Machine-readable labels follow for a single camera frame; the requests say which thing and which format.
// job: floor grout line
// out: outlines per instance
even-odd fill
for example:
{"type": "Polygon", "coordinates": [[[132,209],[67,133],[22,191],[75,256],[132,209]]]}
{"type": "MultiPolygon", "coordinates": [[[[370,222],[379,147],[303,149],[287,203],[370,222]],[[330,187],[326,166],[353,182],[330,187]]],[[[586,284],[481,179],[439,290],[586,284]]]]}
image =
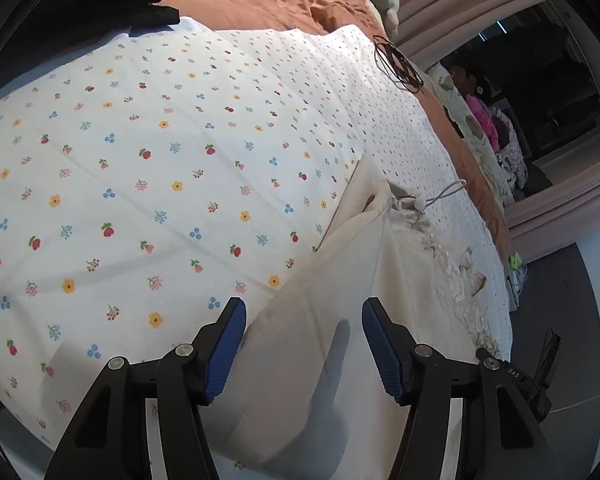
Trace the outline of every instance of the floor grout line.
{"type": "Polygon", "coordinates": [[[600,394],[597,394],[596,396],[590,397],[589,399],[581,400],[580,402],[576,402],[575,404],[571,404],[569,406],[565,406],[564,408],[558,408],[557,410],[551,410],[549,413],[558,413],[558,412],[561,412],[563,410],[568,410],[569,408],[575,408],[576,406],[584,404],[585,402],[589,402],[590,400],[594,400],[594,399],[598,399],[598,398],[600,398],[600,394]]]}

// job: orange flower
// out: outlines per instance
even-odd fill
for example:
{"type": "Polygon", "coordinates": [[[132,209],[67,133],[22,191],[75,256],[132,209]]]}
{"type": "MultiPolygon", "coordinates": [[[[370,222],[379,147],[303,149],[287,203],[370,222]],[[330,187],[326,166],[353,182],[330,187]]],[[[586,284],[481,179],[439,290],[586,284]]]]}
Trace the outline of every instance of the orange flower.
{"type": "Polygon", "coordinates": [[[159,312],[152,312],[149,314],[149,324],[152,327],[158,328],[162,323],[164,323],[164,319],[159,312]]]}
{"type": "Polygon", "coordinates": [[[75,282],[71,278],[62,280],[62,290],[65,294],[73,294],[75,292],[75,282]]]}

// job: pink cloth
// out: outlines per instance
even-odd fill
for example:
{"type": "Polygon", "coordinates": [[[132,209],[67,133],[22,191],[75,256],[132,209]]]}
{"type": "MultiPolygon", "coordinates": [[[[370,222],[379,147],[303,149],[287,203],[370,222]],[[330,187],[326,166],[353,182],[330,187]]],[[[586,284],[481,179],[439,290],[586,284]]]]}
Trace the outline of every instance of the pink cloth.
{"type": "Polygon", "coordinates": [[[485,113],[480,101],[478,101],[477,98],[472,95],[468,95],[464,98],[464,100],[469,105],[469,110],[471,110],[471,113],[478,120],[480,126],[482,126],[484,133],[487,134],[493,151],[498,153],[500,151],[500,145],[498,144],[498,131],[496,130],[493,121],[491,121],[491,118],[485,113]]]}

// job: blue textured pad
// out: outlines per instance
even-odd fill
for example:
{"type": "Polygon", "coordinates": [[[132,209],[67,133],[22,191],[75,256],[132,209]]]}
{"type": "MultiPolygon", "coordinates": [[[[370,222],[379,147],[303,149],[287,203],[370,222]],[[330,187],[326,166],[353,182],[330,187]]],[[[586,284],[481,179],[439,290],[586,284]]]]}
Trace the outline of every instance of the blue textured pad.
{"type": "Polygon", "coordinates": [[[208,402],[212,402],[224,389],[246,324],[247,307],[240,300],[222,330],[222,335],[206,366],[206,385],[203,395],[208,402]]]}
{"type": "Polygon", "coordinates": [[[396,401],[404,394],[402,365],[369,301],[362,305],[362,329],[376,362],[384,389],[396,401]]]}

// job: tiled floor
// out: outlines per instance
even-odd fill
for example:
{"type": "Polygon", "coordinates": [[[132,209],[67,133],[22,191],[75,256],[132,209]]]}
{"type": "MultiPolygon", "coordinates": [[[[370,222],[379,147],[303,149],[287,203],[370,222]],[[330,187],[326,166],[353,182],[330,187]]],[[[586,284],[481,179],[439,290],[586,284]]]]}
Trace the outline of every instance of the tiled floor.
{"type": "Polygon", "coordinates": [[[548,391],[552,412],[542,430],[564,480],[584,480],[600,437],[600,318],[575,244],[528,266],[520,308],[511,314],[511,361],[533,374],[544,332],[561,338],[548,391]]]}

